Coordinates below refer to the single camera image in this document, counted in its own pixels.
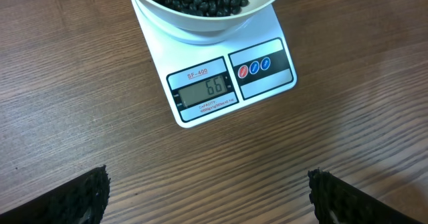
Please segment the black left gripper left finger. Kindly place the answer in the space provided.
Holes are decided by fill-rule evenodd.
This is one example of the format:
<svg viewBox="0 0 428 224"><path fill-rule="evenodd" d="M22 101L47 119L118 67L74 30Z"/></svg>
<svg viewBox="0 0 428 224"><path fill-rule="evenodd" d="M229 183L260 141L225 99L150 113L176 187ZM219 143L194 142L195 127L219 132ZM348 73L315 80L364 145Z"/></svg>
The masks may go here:
<svg viewBox="0 0 428 224"><path fill-rule="evenodd" d="M1 214L1 222L100 224L109 197L110 177L103 165Z"/></svg>

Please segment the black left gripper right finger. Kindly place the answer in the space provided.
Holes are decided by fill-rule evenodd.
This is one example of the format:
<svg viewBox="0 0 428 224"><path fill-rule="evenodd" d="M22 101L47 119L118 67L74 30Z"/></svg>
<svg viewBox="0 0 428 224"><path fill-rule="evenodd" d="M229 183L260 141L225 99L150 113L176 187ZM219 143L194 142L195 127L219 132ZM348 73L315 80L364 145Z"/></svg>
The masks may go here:
<svg viewBox="0 0 428 224"><path fill-rule="evenodd" d="M308 171L309 200L321 224L422 224L329 172Z"/></svg>

